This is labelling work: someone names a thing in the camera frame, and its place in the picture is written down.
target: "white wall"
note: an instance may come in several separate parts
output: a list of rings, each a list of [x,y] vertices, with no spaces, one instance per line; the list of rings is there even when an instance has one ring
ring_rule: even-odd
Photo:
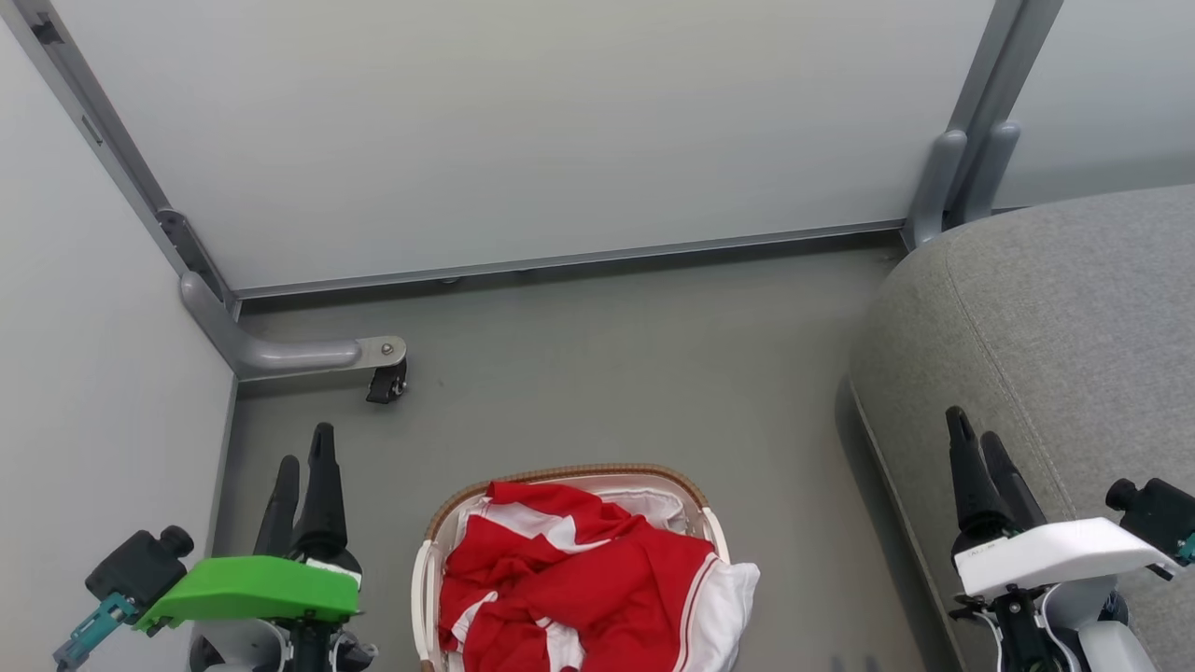
[[[84,579],[130,533],[177,524],[202,554],[232,374],[2,25],[0,232],[0,652],[5,670],[50,670],[97,606]],[[108,644],[86,670],[182,670],[186,640]]]
[[[1011,118],[997,207],[1195,182],[1195,4],[1064,4]]]
[[[56,0],[234,289],[903,218],[992,0]]]

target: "clothing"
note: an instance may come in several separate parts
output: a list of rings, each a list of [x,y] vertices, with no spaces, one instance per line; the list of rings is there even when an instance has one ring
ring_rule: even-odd
[[[562,484],[492,483],[445,563],[440,639],[466,672],[721,672],[759,569]]]

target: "gray floor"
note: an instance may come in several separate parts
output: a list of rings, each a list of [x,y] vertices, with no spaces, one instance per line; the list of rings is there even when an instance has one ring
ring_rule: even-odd
[[[277,340],[402,335],[410,391],[391,408],[360,387],[240,399],[216,549],[251,549],[278,459],[332,422],[367,569],[354,629],[379,671],[411,670],[411,563],[445,499],[521,470],[654,462],[705,490],[734,558],[762,572],[737,670],[942,670],[880,481],[835,427],[846,344],[894,243],[259,304],[243,322]]]

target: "gray ottoman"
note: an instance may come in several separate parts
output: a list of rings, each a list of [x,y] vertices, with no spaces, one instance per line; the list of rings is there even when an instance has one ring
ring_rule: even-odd
[[[1050,520],[1113,517],[1117,478],[1195,493],[1195,187],[1083,198],[954,230],[891,274],[851,384],[943,615],[960,592],[944,411],[1000,434]],[[1121,589],[1164,672],[1195,660],[1195,573]],[[994,647],[950,624],[972,672]]]

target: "red fabric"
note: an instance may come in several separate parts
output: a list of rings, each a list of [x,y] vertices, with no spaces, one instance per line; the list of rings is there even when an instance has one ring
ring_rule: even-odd
[[[494,483],[491,503],[521,503],[572,517],[576,543],[609,543],[569,555],[545,537],[528,539],[483,517],[445,563],[440,636],[455,648],[452,627],[491,591],[464,643],[466,672],[546,672],[547,617],[577,630],[584,672],[672,672],[681,652],[690,589],[713,546],[652,529],[641,515],[558,484]]]

